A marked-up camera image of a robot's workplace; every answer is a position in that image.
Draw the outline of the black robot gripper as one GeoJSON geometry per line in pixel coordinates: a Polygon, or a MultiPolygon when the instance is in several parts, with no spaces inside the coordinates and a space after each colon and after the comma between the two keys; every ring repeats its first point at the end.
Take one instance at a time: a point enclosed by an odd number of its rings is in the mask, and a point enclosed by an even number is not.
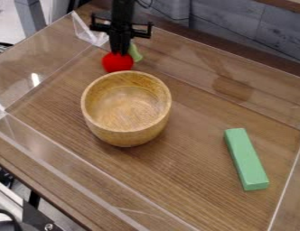
{"type": "Polygon", "coordinates": [[[149,22],[133,21],[135,0],[112,0],[109,12],[91,13],[89,30],[108,35],[112,53],[125,55],[131,38],[148,39],[152,32],[149,22]]]}

